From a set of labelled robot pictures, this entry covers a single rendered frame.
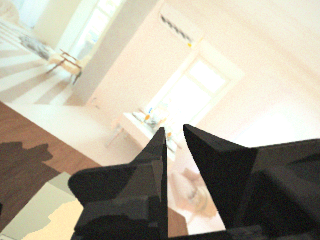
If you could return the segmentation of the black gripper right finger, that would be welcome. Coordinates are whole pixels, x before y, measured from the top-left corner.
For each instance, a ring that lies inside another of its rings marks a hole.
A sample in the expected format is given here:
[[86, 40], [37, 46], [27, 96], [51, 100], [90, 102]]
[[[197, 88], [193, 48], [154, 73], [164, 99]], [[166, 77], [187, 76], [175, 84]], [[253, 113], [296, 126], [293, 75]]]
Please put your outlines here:
[[264, 168], [320, 160], [320, 139], [245, 147], [190, 124], [183, 134], [226, 229], [246, 227], [242, 218]]

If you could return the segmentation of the pale yellow flat panel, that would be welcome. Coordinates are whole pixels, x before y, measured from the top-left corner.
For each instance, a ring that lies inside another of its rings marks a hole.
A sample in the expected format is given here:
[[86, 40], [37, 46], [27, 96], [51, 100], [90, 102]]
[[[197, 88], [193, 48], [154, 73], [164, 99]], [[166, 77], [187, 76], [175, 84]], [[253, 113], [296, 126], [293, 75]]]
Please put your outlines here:
[[0, 233], [0, 240], [70, 240], [83, 207], [62, 172], [48, 181]]

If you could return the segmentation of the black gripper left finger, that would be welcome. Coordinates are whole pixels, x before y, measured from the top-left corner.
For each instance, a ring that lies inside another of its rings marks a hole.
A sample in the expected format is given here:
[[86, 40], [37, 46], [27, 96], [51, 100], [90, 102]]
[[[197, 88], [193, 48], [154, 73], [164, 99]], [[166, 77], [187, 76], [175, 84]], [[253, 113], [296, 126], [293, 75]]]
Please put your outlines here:
[[145, 148], [126, 164], [72, 174], [68, 187], [84, 208], [88, 202], [147, 196], [162, 238], [168, 237], [167, 144], [160, 127]]

